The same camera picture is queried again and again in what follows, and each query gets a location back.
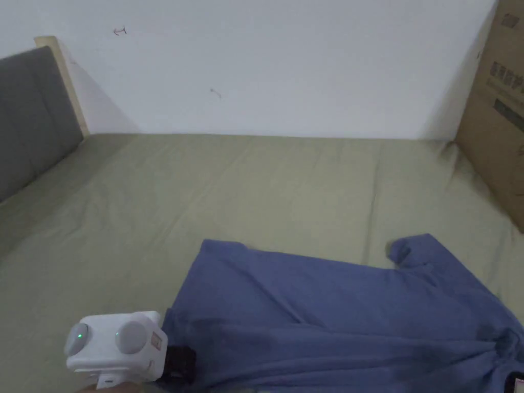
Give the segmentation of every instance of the blue t-shirt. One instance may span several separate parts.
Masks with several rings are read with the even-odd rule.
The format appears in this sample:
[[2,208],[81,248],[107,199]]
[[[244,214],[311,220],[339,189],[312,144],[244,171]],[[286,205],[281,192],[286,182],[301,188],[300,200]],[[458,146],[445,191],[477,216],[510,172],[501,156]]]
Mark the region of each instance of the blue t-shirt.
[[378,269],[205,240],[162,329],[191,389],[501,392],[524,371],[511,312],[430,235]]

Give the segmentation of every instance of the gray headboard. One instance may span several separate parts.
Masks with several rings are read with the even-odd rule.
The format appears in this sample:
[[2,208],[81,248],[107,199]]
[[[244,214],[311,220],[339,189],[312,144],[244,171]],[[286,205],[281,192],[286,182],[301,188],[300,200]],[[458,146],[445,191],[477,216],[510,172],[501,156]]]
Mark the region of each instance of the gray headboard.
[[82,141],[49,47],[0,59],[0,201]]

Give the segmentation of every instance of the mattress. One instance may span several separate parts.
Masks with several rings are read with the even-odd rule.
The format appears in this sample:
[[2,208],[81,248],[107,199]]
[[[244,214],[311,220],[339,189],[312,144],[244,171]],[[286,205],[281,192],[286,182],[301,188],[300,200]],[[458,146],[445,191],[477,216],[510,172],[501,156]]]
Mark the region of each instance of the mattress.
[[163,312],[205,238],[392,268],[388,243],[421,233],[524,321],[524,237],[454,144],[92,136],[0,205],[2,391],[83,386],[69,328]]

